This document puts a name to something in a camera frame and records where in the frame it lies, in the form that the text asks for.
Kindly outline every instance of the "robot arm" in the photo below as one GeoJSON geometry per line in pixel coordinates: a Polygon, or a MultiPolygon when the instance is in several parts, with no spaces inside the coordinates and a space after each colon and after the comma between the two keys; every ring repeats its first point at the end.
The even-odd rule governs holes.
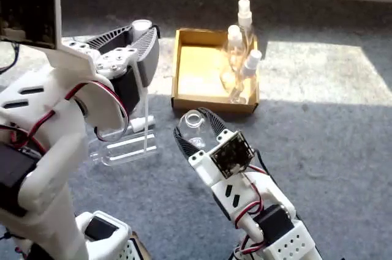
{"type": "Polygon", "coordinates": [[[101,56],[61,42],[60,0],[0,0],[0,9],[0,40],[33,46],[50,63],[0,94],[0,224],[28,259],[125,258],[131,228],[99,211],[75,217],[67,180],[87,158],[85,122],[99,130],[127,129],[126,111],[156,69],[157,29],[139,46],[101,56]],[[155,55],[148,58],[152,47],[155,55]],[[32,142],[41,156],[29,153],[32,142]]]}
{"type": "Polygon", "coordinates": [[[207,152],[200,150],[183,138],[179,128],[175,138],[223,213],[247,234],[234,257],[321,260],[309,231],[296,218],[294,205],[264,170],[250,165],[255,152],[243,134],[231,132],[210,110],[198,111],[211,124],[218,145],[207,152]],[[245,172],[249,166],[255,171],[245,172]]]}

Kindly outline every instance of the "circuit board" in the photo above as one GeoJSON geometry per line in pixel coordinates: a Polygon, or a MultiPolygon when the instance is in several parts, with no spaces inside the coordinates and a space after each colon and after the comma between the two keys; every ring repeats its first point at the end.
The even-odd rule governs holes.
{"type": "Polygon", "coordinates": [[[211,153],[210,157],[227,179],[230,176],[245,170],[254,155],[254,151],[245,140],[243,134],[237,132],[211,153]]]}
{"type": "Polygon", "coordinates": [[[56,49],[55,0],[0,0],[0,40],[56,49]]]}

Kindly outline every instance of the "white spray cap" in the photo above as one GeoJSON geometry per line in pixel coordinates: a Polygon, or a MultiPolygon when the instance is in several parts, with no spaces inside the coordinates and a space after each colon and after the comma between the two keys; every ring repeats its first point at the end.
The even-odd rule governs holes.
{"type": "Polygon", "coordinates": [[[238,24],[249,27],[252,24],[251,2],[249,0],[238,1],[238,24]]]}
{"type": "Polygon", "coordinates": [[[241,33],[241,30],[239,29],[239,26],[233,24],[232,26],[228,27],[227,32],[227,40],[230,42],[230,44],[236,46],[242,44],[243,35],[241,33]]]}
{"type": "Polygon", "coordinates": [[[133,21],[132,22],[132,32],[134,35],[133,41],[139,39],[151,26],[153,26],[151,20],[133,21]]]}
{"type": "Polygon", "coordinates": [[[258,63],[262,60],[263,54],[256,49],[253,49],[246,59],[245,66],[247,69],[256,70],[258,63]]]}

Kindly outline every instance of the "cardboard box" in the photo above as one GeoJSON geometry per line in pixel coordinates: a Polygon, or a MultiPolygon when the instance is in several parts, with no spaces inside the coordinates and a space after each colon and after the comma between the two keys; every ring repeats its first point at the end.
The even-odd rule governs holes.
{"type": "Polygon", "coordinates": [[[130,240],[134,242],[134,245],[137,247],[139,256],[141,256],[142,260],[152,260],[151,255],[148,253],[143,243],[139,240],[139,237],[137,236],[137,233],[135,231],[132,232],[132,236],[130,237],[130,240]]]}
{"type": "Polygon", "coordinates": [[[253,113],[258,106],[257,89],[248,104],[232,104],[219,74],[224,55],[221,48],[226,32],[203,29],[179,29],[176,33],[171,106],[189,110],[206,107],[217,112],[253,113]]]}

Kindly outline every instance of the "hole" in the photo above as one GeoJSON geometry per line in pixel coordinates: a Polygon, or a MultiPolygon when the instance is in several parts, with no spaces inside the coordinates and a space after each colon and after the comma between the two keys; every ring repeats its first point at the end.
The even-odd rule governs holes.
{"type": "Polygon", "coordinates": [[[43,87],[35,87],[33,89],[23,89],[19,92],[21,95],[35,94],[43,92],[43,87]]]}
{"type": "Polygon", "coordinates": [[[226,195],[227,198],[230,197],[230,195],[231,195],[231,193],[232,193],[232,189],[233,189],[233,186],[232,186],[232,185],[227,185],[227,187],[226,187],[226,193],[225,193],[225,195],[226,195]]]}
{"type": "Polygon", "coordinates": [[[2,107],[4,109],[11,109],[11,108],[18,108],[18,107],[24,107],[28,106],[29,102],[28,101],[19,101],[19,102],[11,102],[3,105],[2,107]]]}
{"type": "Polygon", "coordinates": [[[233,207],[236,208],[238,206],[238,203],[239,203],[239,195],[235,195],[233,200],[233,207]]]}

